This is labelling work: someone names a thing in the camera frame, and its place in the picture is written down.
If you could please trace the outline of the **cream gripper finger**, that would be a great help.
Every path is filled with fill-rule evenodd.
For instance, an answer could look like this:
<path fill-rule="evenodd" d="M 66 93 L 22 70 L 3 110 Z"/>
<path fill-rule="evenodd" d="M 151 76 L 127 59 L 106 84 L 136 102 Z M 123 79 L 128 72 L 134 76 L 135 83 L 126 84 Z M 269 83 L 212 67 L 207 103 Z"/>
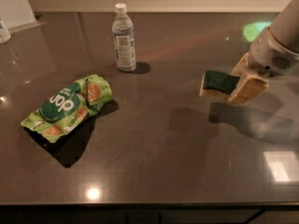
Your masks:
<path fill-rule="evenodd" d="M 235 77 L 241 77 L 249 71 L 248 66 L 248 57 L 249 55 L 245 53 L 240 61 L 237 63 L 235 68 L 232 70 L 231 75 Z"/>
<path fill-rule="evenodd" d="M 234 77 L 237 77 L 238 81 L 227 99 L 231 104 L 244 105 L 268 88 L 268 79 L 258 74 L 245 73 Z"/>

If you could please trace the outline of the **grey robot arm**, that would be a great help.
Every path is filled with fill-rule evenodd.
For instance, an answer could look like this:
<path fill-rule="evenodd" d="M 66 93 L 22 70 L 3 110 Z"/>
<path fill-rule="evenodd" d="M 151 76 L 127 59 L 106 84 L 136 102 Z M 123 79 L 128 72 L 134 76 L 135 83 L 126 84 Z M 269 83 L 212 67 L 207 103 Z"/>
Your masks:
<path fill-rule="evenodd" d="M 291 2 L 254 39 L 232 76 L 240 77 L 227 101 L 243 105 L 268 88 L 268 79 L 299 66 L 299 0 Z"/>

